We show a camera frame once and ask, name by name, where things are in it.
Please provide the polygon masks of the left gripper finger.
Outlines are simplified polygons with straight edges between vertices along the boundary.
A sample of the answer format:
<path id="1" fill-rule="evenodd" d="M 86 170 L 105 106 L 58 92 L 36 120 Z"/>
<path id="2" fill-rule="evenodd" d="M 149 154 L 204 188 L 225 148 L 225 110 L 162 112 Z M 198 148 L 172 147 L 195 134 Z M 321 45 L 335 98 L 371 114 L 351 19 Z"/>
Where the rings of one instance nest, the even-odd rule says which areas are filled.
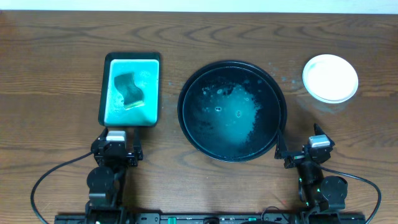
<path id="1" fill-rule="evenodd" d="M 142 154 L 142 144 L 139 137 L 139 129 L 134 130 L 133 150 L 135 154 Z"/>
<path id="2" fill-rule="evenodd" d="M 99 142 L 106 142 L 106 137 L 108 135 L 108 128 L 104 128 L 102 133 L 98 136 Z"/>

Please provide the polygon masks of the yellow green sponge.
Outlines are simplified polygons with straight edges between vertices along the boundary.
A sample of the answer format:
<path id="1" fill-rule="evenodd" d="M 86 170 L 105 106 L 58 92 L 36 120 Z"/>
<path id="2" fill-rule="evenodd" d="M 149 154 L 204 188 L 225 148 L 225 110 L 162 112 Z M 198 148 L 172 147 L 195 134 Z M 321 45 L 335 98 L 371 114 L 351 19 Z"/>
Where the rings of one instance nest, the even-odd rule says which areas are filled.
<path id="1" fill-rule="evenodd" d="M 125 73 L 114 78 L 114 85 L 123 97 L 125 110 L 144 106 L 143 91 L 134 83 L 134 74 Z"/>

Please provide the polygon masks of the white plate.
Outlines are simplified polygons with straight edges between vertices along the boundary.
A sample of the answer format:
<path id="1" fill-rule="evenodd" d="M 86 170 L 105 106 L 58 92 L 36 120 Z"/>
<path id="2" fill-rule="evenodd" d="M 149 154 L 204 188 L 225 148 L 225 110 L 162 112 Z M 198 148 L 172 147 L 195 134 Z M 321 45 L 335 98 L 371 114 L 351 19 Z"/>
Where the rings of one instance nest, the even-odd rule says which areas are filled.
<path id="1" fill-rule="evenodd" d="M 302 81 L 315 99 L 329 104 L 349 100 L 359 87 L 354 67 L 345 59 L 332 54 L 311 58 L 303 68 Z"/>

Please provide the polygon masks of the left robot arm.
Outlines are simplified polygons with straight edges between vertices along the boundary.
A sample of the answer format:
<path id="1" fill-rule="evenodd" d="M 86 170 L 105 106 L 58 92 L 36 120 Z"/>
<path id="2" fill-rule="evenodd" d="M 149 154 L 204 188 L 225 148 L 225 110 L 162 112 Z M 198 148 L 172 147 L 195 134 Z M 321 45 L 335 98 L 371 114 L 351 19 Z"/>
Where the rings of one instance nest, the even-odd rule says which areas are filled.
<path id="1" fill-rule="evenodd" d="M 89 202 L 84 223 L 134 223 L 134 216 L 123 207 L 126 173 L 143 160 L 139 130 L 133 131 L 132 141 L 125 131 L 105 128 L 91 145 L 98 167 L 87 177 Z"/>

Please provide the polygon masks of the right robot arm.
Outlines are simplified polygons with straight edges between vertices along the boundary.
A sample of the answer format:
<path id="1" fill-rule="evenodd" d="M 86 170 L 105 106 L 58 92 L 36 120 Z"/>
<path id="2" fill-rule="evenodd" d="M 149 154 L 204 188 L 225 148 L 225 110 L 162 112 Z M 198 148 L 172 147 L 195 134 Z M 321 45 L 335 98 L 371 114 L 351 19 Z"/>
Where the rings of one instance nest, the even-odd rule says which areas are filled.
<path id="1" fill-rule="evenodd" d="M 315 134 L 300 151 L 288 150 L 283 134 L 277 134 L 275 159 L 283 159 L 286 169 L 296 168 L 299 175 L 299 195 L 302 202 L 316 212 L 337 212 L 345 208 L 348 183 L 335 175 L 324 176 L 320 165 L 331 158 L 335 145 L 319 125 Z"/>

